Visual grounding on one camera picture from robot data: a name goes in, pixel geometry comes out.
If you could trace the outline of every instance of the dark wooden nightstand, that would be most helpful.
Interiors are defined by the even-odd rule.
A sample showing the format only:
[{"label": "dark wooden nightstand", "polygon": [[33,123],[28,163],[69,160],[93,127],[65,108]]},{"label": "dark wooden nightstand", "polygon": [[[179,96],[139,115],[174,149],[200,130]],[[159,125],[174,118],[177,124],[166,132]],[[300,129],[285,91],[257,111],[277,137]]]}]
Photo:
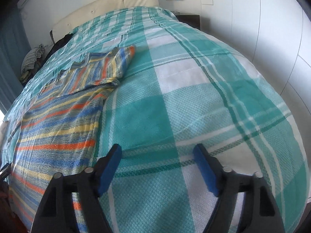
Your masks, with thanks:
[{"label": "dark wooden nightstand", "polygon": [[195,15],[191,13],[179,13],[179,12],[173,12],[178,21],[182,23],[186,23],[187,25],[190,25],[193,28],[196,28],[200,30],[200,15]]}]

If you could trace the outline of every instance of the striped towel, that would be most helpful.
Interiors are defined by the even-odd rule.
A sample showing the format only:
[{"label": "striped towel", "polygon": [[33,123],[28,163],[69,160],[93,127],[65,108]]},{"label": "striped towel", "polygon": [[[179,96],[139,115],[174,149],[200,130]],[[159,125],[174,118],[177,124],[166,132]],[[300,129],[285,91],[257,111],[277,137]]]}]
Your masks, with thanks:
[{"label": "striped towel", "polygon": [[52,175],[76,174],[88,165],[103,102],[120,84],[133,55],[133,46],[88,53],[50,81],[24,115],[10,181],[27,227]]}]

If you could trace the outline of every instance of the teal plaid bedspread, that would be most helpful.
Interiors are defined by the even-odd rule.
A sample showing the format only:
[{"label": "teal plaid bedspread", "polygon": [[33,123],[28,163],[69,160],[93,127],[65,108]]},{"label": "teal plaid bedspread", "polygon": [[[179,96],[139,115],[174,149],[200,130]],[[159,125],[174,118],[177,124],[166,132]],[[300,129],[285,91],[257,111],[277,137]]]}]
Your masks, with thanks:
[{"label": "teal plaid bedspread", "polygon": [[[203,231],[216,198],[193,161],[197,143],[236,172],[262,172],[286,232],[293,232],[309,190],[306,155],[290,110],[248,60],[161,8],[112,11],[73,33],[6,117],[21,118],[30,98],[87,52],[136,46],[121,86],[103,106],[90,162],[94,165],[114,143],[122,146],[123,159],[100,199],[114,233]],[[7,133],[13,128],[10,124]],[[12,159],[18,133],[4,143],[3,163]],[[239,195],[233,232],[242,198]],[[76,208],[79,227],[86,231]]]}]

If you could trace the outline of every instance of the yellow stripe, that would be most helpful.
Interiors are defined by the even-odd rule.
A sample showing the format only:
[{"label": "yellow stripe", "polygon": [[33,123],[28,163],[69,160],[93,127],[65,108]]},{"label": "yellow stripe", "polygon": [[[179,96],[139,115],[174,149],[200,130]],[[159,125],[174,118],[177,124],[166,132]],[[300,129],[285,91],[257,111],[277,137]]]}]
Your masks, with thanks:
[{"label": "yellow stripe", "polygon": [[39,99],[39,100],[36,100],[34,103],[37,105],[37,104],[40,104],[41,102],[45,101],[46,99],[48,99],[49,97],[51,97],[51,94],[48,94],[47,96],[45,96],[44,98],[42,99]]},{"label": "yellow stripe", "polygon": [[26,202],[23,201],[23,199],[15,192],[15,190],[10,186],[10,190],[14,193],[14,195],[16,196],[16,198],[33,214],[35,215],[36,212],[31,208],[29,207]]},{"label": "yellow stripe", "polygon": [[46,138],[46,137],[52,137],[52,136],[58,136],[58,135],[68,135],[68,134],[72,134],[75,132],[81,133],[83,131],[94,130],[97,127],[98,127],[98,122],[95,122],[94,124],[92,123],[92,124],[80,125],[80,126],[72,127],[70,129],[67,129],[67,130],[52,131],[52,132],[48,132],[48,133],[38,134],[38,135],[35,135],[33,137],[26,137],[24,139],[19,139],[18,142],[24,143],[27,141]]},{"label": "yellow stripe", "polygon": [[99,88],[99,89],[97,89],[96,91],[88,92],[88,93],[86,93],[86,94],[84,94],[84,95],[81,95],[81,96],[79,96],[79,97],[73,98],[73,99],[71,99],[70,101],[66,101],[66,102],[64,102],[64,103],[55,105],[55,106],[49,108],[48,110],[44,111],[44,112],[41,113],[41,114],[38,114],[38,115],[35,115],[35,116],[31,116],[30,118],[23,118],[23,121],[22,121],[22,122],[29,121],[29,120],[32,120],[32,119],[38,119],[38,118],[40,118],[41,116],[45,116],[46,114],[52,112],[54,109],[59,109],[60,107],[66,106],[66,105],[69,104],[69,103],[76,102],[78,99],[80,99],[80,98],[82,98],[82,97],[91,96],[91,95],[93,95],[93,94],[95,94],[95,93],[101,92],[102,90],[103,90],[102,88]]},{"label": "yellow stripe", "polygon": [[116,64],[116,59],[115,57],[113,59],[111,59],[111,64],[112,64],[112,77],[116,77],[116,73],[117,73],[117,64]]},{"label": "yellow stripe", "polygon": [[106,90],[109,91],[109,93],[111,93],[111,92],[114,90],[114,88],[113,88],[113,89],[107,88]]},{"label": "yellow stripe", "polygon": [[46,180],[48,182],[52,179],[51,175],[48,175],[48,174],[45,174],[45,173],[41,173],[41,172],[35,172],[35,171],[29,170],[29,169],[25,169],[22,166],[16,165],[14,170],[15,169],[17,169],[21,173],[26,173],[27,175],[30,175],[31,177],[34,177],[36,179]]},{"label": "yellow stripe", "polygon": [[94,58],[93,58],[93,59],[90,59],[90,60],[89,60],[89,63],[93,63],[93,62],[97,62],[97,61],[102,61],[102,60],[104,60],[104,59],[106,58],[106,56],[107,56],[107,55],[105,55],[104,57],[97,58],[97,59],[94,59]]},{"label": "yellow stripe", "polygon": [[66,90],[68,90],[67,86],[70,84],[70,82],[71,82],[72,80],[74,80],[74,79],[73,79],[73,75],[74,75],[73,72],[74,72],[73,70],[69,70],[66,74],[64,74],[65,77],[64,77],[63,80],[62,80],[61,82],[59,82],[59,83],[61,83],[61,84],[64,84],[64,83],[65,83],[65,85],[63,86],[63,88],[61,88],[61,89],[59,90],[59,93],[56,95],[56,97],[58,97],[58,96],[60,96],[60,95],[63,95],[64,92],[65,92]]},{"label": "yellow stripe", "polygon": [[90,72],[91,72],[91,69],[92,69],[92,67],[88,68],[87,71],[86,71],[85,77],[84,77],[84,79],[83,79],[83,81],[82,81],[82,85],[83,85],[83,86],[84,86],[85,83],[86,83],[86,80],[87,80],[87,78],[88,78],[88,76],[89,76],[89,74],[90,74]]}]

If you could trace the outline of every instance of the white upholstered headboard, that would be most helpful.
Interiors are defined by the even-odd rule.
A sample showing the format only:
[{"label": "white upholstered headboard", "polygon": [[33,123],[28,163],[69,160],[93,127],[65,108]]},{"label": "white upholstered headboard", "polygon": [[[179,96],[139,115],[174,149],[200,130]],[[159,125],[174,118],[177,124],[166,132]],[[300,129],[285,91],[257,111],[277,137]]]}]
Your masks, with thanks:
[{"label": "white upholstered headboard", "polygon": [[72,12],[65,18],[61,19],[54,25],[50,35],[54,42],[62,39],[75,27],[101,16],[109,11],[131,8],[135,6],[158,7],[158,0],[97,0],[89,3],[76,11]]}]

